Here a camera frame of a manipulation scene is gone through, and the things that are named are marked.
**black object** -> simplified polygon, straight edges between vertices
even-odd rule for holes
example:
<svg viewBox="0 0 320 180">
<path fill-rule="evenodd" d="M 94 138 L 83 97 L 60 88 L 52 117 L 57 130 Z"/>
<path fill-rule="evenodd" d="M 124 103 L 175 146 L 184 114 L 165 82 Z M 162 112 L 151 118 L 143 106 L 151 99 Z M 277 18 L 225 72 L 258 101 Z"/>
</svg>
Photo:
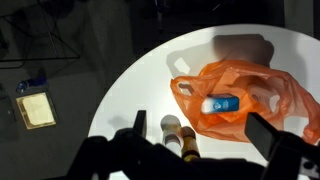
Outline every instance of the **black object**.
<svg viewBox="0 0 320 180">
<path fill-rule="evenodd" d="M 320 1 L 313 0 L 313 36 L 320 40 Z"/>
<path fill-rule="evenodd" d="M 319 147 L 304 142 L 292 133 L 277 131 L 257 113 L 248 114 L 245 134 L 269 161 L 262 179 L 297 179 L 301 166 L 310 169 L 301 163 L 302 158 L 320 167 Z M 319 173 L 314 174 L 313 178 L 319 178 Z"/>
<path fill-rule="evenodd" d="M 145 115 L 146 111 L 139 111 L 134 128 L 117 131 L 111 141 L 101 136 L 87 138 L 65 178 L 91 179 L 96 173 L 107 179 L 110 173 L 122 170 L 130 179 L 290 180 L 297 178 L 302 157 L 320 167 L 318 147 L 291 133 L 275 131 L 256 113 L 249 113 L 245 132 L 269 161 L 267 168 L 245 159 L 194 159 L 186 163 L 164 146 L 145 139 Z M 266 145 L 257 143 L 265 139 L 269 142 Z"/>
<path fill-rule="evenodd" d="M 79 59 L 80 55 L 79 53 L 74 50 L 70 45 L 68 45 L 66 42 L 64 42 L 61 38 L 60 35 L 60 31 L 58 29 L 57 26 L 57 19 L 59 17 L 59 15 L 57 16 L 51 16 L 51 18 L 53 19 L 53 23 L 54 26 L 52 29 L 50 29 L 49 27 L 49 20 L 46 14 L 46 10 L 48 9 L 48 3 L 47 4 L 43 4 L 41 2 L 41 0 L 37 0 L 38 6 L 40 6 L 41 9 L 41 13 L 42 13 L 42 17 L 45 23 L 45 27 L 46 27 L 46 31 L 47 34 L 50 38 L 50 42 L 52 45 L 52 50 L 54 52 L 54 56 L 53 57 L 46 57 L 46 58 L 28 58 L 28 53 L 30 51 L 30 45 L 29 47 L 27 47 L 26 52 L 24 52 L 24 57 L 23 58 L 18 58 L 18 59 L 1 59 L 0 60 L 0 64 L 1 63 L 13 63 L 13 62 L 21 62 L 20 65 L 18 66 L 9 66 L 9 67 L 1 67 L 0 69 L 16 69 L 16 68 L 21 68 L 24 66 L 25 62 L 28 61 L 47 61 L 47 60 L 67 60 L 67 59 Z M 10 15 L 6 15 L 6 16 L 2 16 L 1 18 L 3 20 L 5 20 L 8 24 L 10 24 L 12 27 L 16 28 L 17 30 L 21 31 L 23 34 L 25 34 L 27 37 L 32 38 L 32 40 L 35 38 L 34 36 L 30 35 L 29 33 L 27 33 L 25 30 L 23 30 L 22 28 L 20 28 L 19 26 L 17 26 L 15 23 L 11 22 L 7 17 L 9 16 L 14 16 L 16 14 L 10 14 Z M 59 55 L 57 48 L 56 48 L 56 43 L 54 40 L 57 40 L 58 42 L 61 43 L 61 45 L 63 46 L 63 48 L 68 48 L 74 55 L 73 56 L 61 56 Z"/>
</svg>

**cylindrical container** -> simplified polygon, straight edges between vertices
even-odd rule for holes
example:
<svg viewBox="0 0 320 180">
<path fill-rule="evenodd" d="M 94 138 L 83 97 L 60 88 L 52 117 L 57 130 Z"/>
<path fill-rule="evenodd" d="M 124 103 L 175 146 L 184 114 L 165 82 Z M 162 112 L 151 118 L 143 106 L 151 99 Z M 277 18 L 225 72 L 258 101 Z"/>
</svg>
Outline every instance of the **cylindrical container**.
<svg viewBox="0 0 320 180">
<path fill-rule="evenodd" d="M 181 150 L 181 157 L 184 161 L 189 162 L 192 159 L 200 158 L 200 153 L 196 141 L 196 133 L 188 126 L 182 129 L 184 145 Z"/>
<path fill-rule="evenodd" d="M 47 83 L 47 79 L 43 76 L 39 76 L 33 79 L 28 79 L 25 81 L 21 81 L 18 86 L 16 91 L 18 93 L 24 93 L 29 87 L 36 87 L 36 86 L 41 86 Z"/>
<path fill-rule="evenodd" d="M 161 120 L 161 128 L 163 131 L 163 144 L 169 150 L 181 156 L 183 139 L 179 119 L 173 115 L 167 115 Z"/>
</svg>

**dark background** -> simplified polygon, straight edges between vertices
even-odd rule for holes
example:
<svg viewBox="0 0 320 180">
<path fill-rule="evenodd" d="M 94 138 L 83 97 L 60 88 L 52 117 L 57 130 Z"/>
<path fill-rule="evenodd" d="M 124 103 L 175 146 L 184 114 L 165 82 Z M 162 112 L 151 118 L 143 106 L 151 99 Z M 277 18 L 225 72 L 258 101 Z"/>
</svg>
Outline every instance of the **dark background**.
<svg viewBox="0 0 320 180">
<path fill-rule="evenodd" d="M 312 2 L 282 0 L 167 0 L 162 29 L 150 0 L 44 1 L 46 15 L 57 16 L 61 37 L 81 55 L 77 60 L 27 62 L 19 69 L 0 69 L 1 109 L 15 110 L 15 119 L 0 114 L 0 179 L 45 179 L 66 174 L 101 99 L 133 62 L 156 46 L 197 29 L 235 23 L 286 27 L 318 37 Z M 36 0 L 2 0 L 0 16 L 37 38 L 28 57 L 52 57 L 43 14 Z M 21 58 L 31 39 L 0 19 L 0 58 Z M 0 64 L 5 67 L 11 64 Z M 56 126 L 27 130 L 18 112 L 15 92 L 21 80 L 44 69 L 48 85 L 28 91 L 50 94 L 59 116 Z"/>
</svg>

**table surface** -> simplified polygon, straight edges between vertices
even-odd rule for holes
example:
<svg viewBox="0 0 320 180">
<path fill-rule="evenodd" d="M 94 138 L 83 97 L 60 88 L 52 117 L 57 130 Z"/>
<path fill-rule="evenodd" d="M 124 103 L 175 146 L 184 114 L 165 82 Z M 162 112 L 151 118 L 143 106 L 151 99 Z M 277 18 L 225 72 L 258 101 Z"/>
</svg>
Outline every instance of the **table surface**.
<svg viewBox="0 0 320 180">
<path fill-rule="evenodd" d="M 147 110 L 147 139 L 161 143 L 161 119 L 177 116 L 182 126 L 190 123 L 177 105 L 170 80 L 179 75 L 197 75 L 208 63 L 218 61 L 213 37 L 230 34 L 260 34 L 274 46 L 271 68 L 289 72 L 316 100 L 320 42 L 307 35 L 264 25 L 227 25 L 194 31 L 153 49 L 128 68 L 107 92 L 94 116 L 89 136 L 112 139 L 118 129 L 132 127 L 138 110 Z M 290 117 L 285 130 L 302 135 L 307 119 Z M 249 143 L 221 141 L 197 135 L 202 157 L 246 158 L 266 164 Z"/>
</svg>

